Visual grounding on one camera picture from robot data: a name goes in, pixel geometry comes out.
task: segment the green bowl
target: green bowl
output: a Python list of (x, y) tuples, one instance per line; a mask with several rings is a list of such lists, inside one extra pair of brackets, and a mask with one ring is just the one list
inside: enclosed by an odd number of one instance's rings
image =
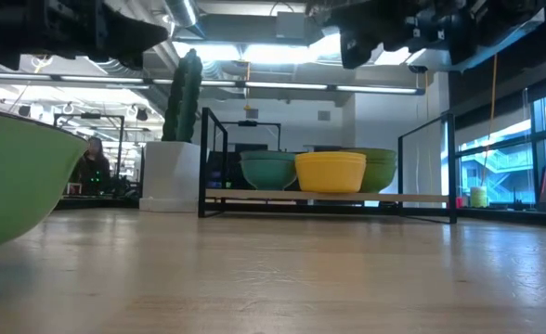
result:
[(0, 244), (54, 209), (86, 146), (50, 125), (0, 113)]
[(366, 163), (366, 172), (359, 192), (378, 193), (385, 189), (393, 182), (396, 169), (394, 163)]
[(285, 160), (240, 161), (242, 174), (257, 190), (283, 190), (296, 179), (295, 164)]
[(397, 153), (394, 150), (382, 149), (382, 148), (347, 148), (342, 149), (345, 152), (354, 152), (363, 154), (366, 156), (366, 161), (380, 162), (380, 161), (395, 161)]
[(295, 153), (279, 151), (243, 151), (240, 156), (244, 161), (247, 160), (281, 160), (295, 161)]

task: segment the person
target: person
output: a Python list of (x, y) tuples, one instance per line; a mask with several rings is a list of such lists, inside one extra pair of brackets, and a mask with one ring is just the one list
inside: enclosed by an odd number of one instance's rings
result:
[(104, 156), (101, 139), (90, 137), (89, 146), (79, 159), (71, 175), (71, 181), (81, 184), (82, 195), (100, 195), (110, 184), (110, 162)]

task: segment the wooden shelf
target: wooden shelf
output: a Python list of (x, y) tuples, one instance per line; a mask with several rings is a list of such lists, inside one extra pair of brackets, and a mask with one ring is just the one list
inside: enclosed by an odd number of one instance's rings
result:
[(319, 199), (319, 200), (380, 200), (423, 203), (447, 203), (442, 195), (398, 195), (398, 194), (320, 194), (304, 191), (265, 191), (236, 189), (207, 189), (207, 198), (215, 199)]

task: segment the bowl rim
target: bowl rim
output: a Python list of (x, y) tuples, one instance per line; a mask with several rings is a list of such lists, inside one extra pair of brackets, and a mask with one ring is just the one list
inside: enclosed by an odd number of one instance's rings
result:
[(0, 111), (0, 117), (9, 118), (9, 119), (19, 121), (19, 122), (29, 122), (29, 123), (32, 123), (34, 125), (42, 126), (42, 127), (47, 128), (47, 129), (54, 130), (54, 131), (57, 131), (57, 132), (60, 132), (60, 133), (66, 134), (66, 135), (71, 135), (71, 136), (73, 136), (73, 137), (75, 137), (75, 138), (77, 138), (79, 140), (84, 141), (85, 143), (87, 142), (84, 138), (80, 137), (79, 135), (74, 135), (74, 134), (70, 133), (67, 130), (60, 129), (60, 128), (56, 127), (56, 126), (52, 126), (52, 125), (46, 124), (44, 122), (33, 120), (31, 118), (21, 117), (19, 115), (9, 114), (9, 113), (3, 112), (3, 111)]

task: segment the light fixture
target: light fixture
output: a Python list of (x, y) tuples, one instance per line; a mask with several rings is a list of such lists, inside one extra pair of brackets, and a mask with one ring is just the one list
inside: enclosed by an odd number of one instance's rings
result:
[[(99, 126), (96, 127), (96, 130), (103, 130), (103, 131), (120, 131), (121, 128), (119, 127), (110, 127), (110, 126)], [(125, 131), (128, 132), (148, 132), (150, 129), (148, 128), (139, 128), (139, 127), (125, 127)]]
[(395, 52), (383, 51), (374, 61), (374, 65), (401, 65), (410, 56), (411, 53), (407, 47), (402, 47)]
[(223, 81), (223, 80), (203, 80), (201, 86), (210, 86), (210, 87), (234, 87), (235, 82)]
[(326, 90), (326, 84), (314, 83), (257, 83), (246, 82), (246, 86), (250, 88), (285, 88), (285, 89), (309, 89), (309, 90)]
[(0, 79), (36, 81), (36, 80), (51, 80), (52, 78), (49, 75), (44, 75), (44, 74), (0, 72)]
[(92, 77), (61, 75), (60, 78), (65, 81), (83, 82), (83, 83), (106, 83), (106, 84), (143, 84), (143, 79), (139, 78), (115, 78), (115, 77)]
[(173, 42), (174, 49), (180, 57), (184, 57), (190, 49), (197, 51), (197, 56), (201, 60), (238, 60), (240, 52), (235, 45), (230, 44), (187, 44), (181, 42)]
[(136, 118), (139, 120), (139, 121), (146, 121), (149, 116), (147, 114), (147, 108), (137, 108), (136, 109)]
[(154, 79), (153, 80), (154, 84), (172, 84), (173, 82), (174, 80), (172, 79)]
[(355, 85), (338, 85), (337, 90), (340, 92), (352, 92), (352, 93), (380, 93), (380, 94), (404, 94), (404, 95), (413, 95), (418, 92), (418, 90), (414, 88), (373, 87), (373, 86), (355, 86)]
[(423, 53), (425, 52), (426, 49), (422, 49), (416, 53), (414, 53), (413, 55), (411, 55), (411, 57), (407, 58), (407, 60), (405, 60), (405, 63), (410, 65), (411, 63), (413, 63), (415, 60), (417, 60), (421, 55), (423, 55)]
[(249, 45), (244, 60), (255, 64), (304, 64), (317, 60), (306, 46)]

